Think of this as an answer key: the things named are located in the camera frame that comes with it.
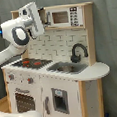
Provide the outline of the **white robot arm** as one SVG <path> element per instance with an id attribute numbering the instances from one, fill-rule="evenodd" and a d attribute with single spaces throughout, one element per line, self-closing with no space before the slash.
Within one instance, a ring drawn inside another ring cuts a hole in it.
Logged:
<path id="1" fill-rule="evenodd" d="M 10 42 L 9 47 L 0 52 L 0 65 L 14 56 L 20 56 L 27 49 L 30 39 L 36 39 L 44 33 L 38 8 L 31 2 L 19 9 L 19 17 L 8 20 L 0 25 L 0 35 Z M 42 117 L 37 111 L 27 111 L 21 114 L 0 111 L 0 117 Z"/>

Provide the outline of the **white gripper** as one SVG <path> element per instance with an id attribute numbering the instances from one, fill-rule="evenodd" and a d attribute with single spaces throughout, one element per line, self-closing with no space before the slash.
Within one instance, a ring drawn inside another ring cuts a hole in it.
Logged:
<path id="1" fill-rule="evenodd" d="M 40 20 L 38 8 L 34 2 L 20 8 L 19 16 L 22 18 L 25 28 L 31 37 L 38 37 L 44 33 L 44 27 Z"/>

